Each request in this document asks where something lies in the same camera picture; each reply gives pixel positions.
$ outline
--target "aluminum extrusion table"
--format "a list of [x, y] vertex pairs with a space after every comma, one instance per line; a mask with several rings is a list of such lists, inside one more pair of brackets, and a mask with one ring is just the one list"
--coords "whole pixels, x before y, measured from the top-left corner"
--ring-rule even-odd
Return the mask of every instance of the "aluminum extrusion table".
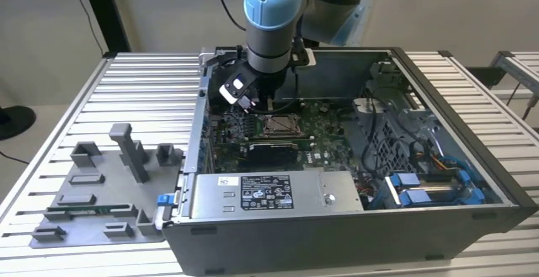
[[[539, 203], [539, 136], [452, 57], [408, 52], [455, 111]], [[103, 59], [59, 125], [0, 206], [0, 274], [7, 276], [177, 276], [167, 242], [32, 249], [43, 219], [71, 167], [77, 141], [101, 150], [115, 122], [129, 122], [147, 148], [173, 143], [188, 151], [199, 84], [199, 54], [125, 53]], [[539, 215], [508, 233], [484, 236], [452, 261], [382, 264], [256, 276], [530, 276], [539, 274]]]

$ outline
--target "floor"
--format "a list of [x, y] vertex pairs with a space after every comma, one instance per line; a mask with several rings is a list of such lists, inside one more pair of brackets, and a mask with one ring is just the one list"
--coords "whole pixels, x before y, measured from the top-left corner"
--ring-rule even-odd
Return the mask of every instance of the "floor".
[[[0, 151], [7, 155], [31, 161], [44, 140], [68, 109], [68, 105], [31, 106], [36, 112], [36, 123], [19, 136], [0, 141]], [[27, 165], [0, 156], [0, 202], [19, 179]]]

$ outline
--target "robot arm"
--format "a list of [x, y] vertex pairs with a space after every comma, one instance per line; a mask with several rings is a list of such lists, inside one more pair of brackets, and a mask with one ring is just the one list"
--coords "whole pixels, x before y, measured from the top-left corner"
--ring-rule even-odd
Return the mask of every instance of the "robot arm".
[[344, 45], [360, 20], [360, 0], [244, 0], [247, 18], [247, 66], [236, 66], [220, 93], [232, 104], [248, 110], [255, 103], [244, 98], [255, 84], [256, 99], [266, 108], [291, 66], [296, 36]]

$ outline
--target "black pole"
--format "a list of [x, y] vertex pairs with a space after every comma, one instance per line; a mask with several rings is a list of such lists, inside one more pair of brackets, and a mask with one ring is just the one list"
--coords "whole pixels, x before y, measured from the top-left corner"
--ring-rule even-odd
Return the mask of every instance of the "black pole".
[[131, 52], [115, 0], [89, 0], [108, 51]]

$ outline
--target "cable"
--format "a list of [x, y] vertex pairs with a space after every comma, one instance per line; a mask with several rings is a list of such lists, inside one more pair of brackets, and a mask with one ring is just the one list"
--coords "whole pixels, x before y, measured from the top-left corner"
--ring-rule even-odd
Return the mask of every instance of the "cable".
[[292, 100], [290, 101], [290, 103], [287, 103], [287, 104], [283, 105], [280, 108], [278, 108], [278, 109], [275, 109], [275, 110], [272, 110], [272, 111], [252, 110], [253, 113], [256, 113], [256, 114], [264, 114], [264, 115], [279, 113], [279, 112], [282, 112], [286, 108], [288, 108], [288, 107], [294, 104], [294, 102], [298, 100], [298, 94], [299, 94], [298, 72], [296, 72], [296, 70], [295, 70], [294, 68], [291, 68], [291, 70], [292, 70], [292, 73], [294, 73], [294, 77], [295, 77], [295, 79], [296, 79], [296, 87], [294, 88], [294, 97], [292, 97]]
[[466, 170], [466, 172], [468, 173], [470, 176], [474, 175], [470, 166], [468, 166], [462, 160], [456, 159], [455, 157], [452, 157], [452, 156], [443, 156], [443, 157], [440, 157], [438, 160], [442, 161], [442, 162], [443, 162], [444, 160], [451, 160], [452, 162], [455, 162], [459, 166], [462, 166], [462, 167], [464, 168], [464, 170]]
[[374, 99], [367, 98], [367, 102], [368, 102], [368, 100], [371, 100], [371, 104], [372, 104], [372, 121], [371, 121], [371, 130], [368, 132], [368, 137], [367, 137], [367, 145], [364, 146], [363, 152], [362, 152], [362, 164], [363, 164], [363, 167], [367, 170], [367, 172], [371, 173], [375, 178], [379, 178], [376, 170], [374, 170], [372, 168], [370, 168], [367, 166], [367, 152], [368, 152], [368, 149], [371, 148], [374, 135], [376, 133], [376, 118], [378, 118], [378, 116], [376, 116], [376, 106], [374, 104]]
[[245, 31], [245, 28], [240, 26], [240, 24], [236, 22], [236, 20], [233, 19], [232, 15], [229, 14], [228, 8], [227, 8], [227, 4], [225, 4], [225, 0], [220, 0], [220, 4], [223, 5], [223, 9], [227, 12], [229, 21], [236, 25], [237, 29], [240, 29], [241, 31]]
[[516, 87], [515, 87], [515, 89], [514, 89], [514, 91], [511, 93], [511, 96], [508, 97], [506, 105], [508, 105], [511, 103], [512, 97], [515, 96], [515, 93], [519, 90], [519, 87], [520, 87], [520, 83], [518, 83], [518, 85], [516, 85]]
[[5, 155], [1, 151], [0, 151], [0, 155], [4, 156], [7, 159], [15, 160], [16, 162], [25, 163], [27, 165], [31, 164], [29, 162], [25, 162], [24, 160], [19, 159], [19, 158]]
[[85, 9], [83, 0], [79, 0], [79, 2], [81, 3], [81, 7], [83, 7], [83, 10], [84, 10], [84, 13], [85, 13], [85, 17], [88, 18], [88, 24], [89, 24], [89, 26], [91, 26], [91, 31], [92, 31], [95, 43], [97, 44], [97, 47], [99, 47], [99, 50], [101, 51], [101, 56], [103, 56], [103, 55], [104, 55], [103, 47], [101, 47], [101, 44], [99, 43], [97, 36], [95, 35], [93, 26], [92, 26], [92, 20], [91, 20], [91, 15], [88, 14], [88, 10]]
[[524, 121], [526, 118], [528, 117], [530, 111], [531, 111], [531, 107], [527, 107], [526, 112], [524, 112], [524, 115], [522, 116], [522, 120], [523, 120], [523, 121]]
[[446, 165], [436, 159], [435, 155], [432, 155], [432, 159], [435, 160], [435, 163], [438, 163], [438, 165], [447, 170], [448, 168], [446, 167]]

